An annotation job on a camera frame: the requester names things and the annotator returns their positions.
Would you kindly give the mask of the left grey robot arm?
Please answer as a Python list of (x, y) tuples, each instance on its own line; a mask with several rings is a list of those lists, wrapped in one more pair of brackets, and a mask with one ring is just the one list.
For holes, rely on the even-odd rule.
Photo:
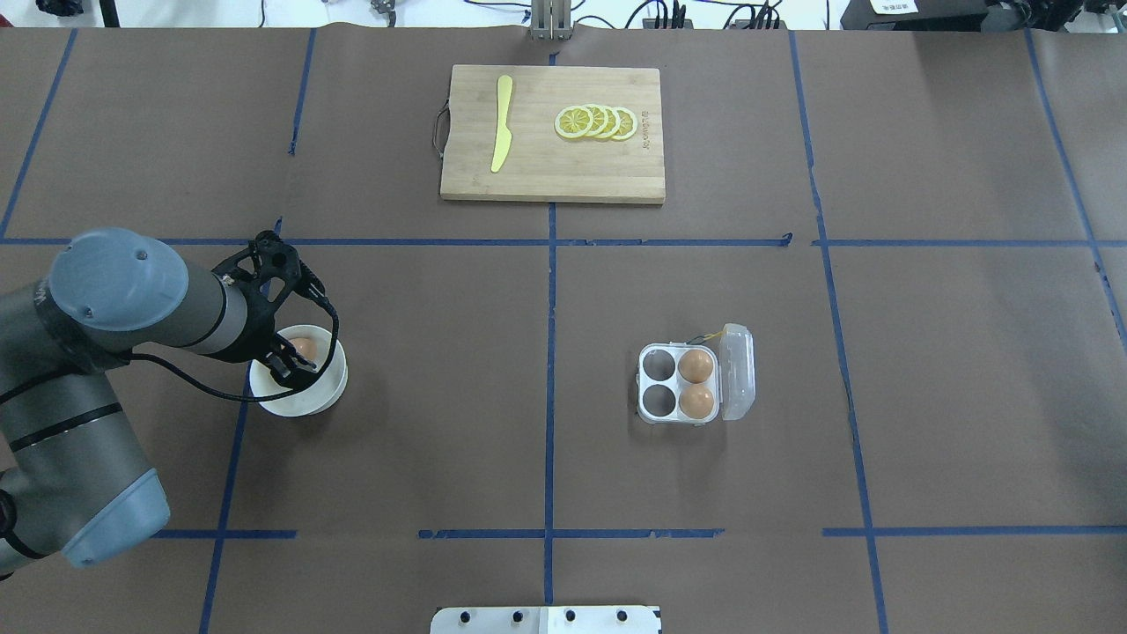
[(328, 361), (298, 352), (275, 316), (292, 294), (341, 322), (325, 285), (276, 232), (259, 232), (212, 269), (124, 227), (72, 238), (35, 284), (5, 293), (1, 572), (61, 554), (89, 568), (133, 550), (172, 517), (109, 370), (162, 366), (210, 396), (245, 402), (137, 352), (144, 343), (227, 364), (259, 361), (279, 400), (313, 387)]

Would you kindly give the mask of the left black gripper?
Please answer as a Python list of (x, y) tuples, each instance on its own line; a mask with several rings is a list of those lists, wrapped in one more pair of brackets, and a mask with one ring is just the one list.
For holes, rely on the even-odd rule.
[(319, 366), (300, 358), (276, 325), (276, 313), (291, 294), (320, 302), (320, 282), (302, 262), (298, 249), (277, 232), (259, 232), (210, 273), (225, 289), (225, 309), (215, 334), (233, 332), (218, 342), (210, 357), (229, 364), (261, 361), (274, 384), (302, 389), (305, 372), (317, 373)]

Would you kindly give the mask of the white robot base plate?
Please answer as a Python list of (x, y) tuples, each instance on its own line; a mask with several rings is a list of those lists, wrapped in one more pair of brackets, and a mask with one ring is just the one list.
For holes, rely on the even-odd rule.
[(659, 607), (645, 605), (450, 607), (431, 633), (662, 633)]

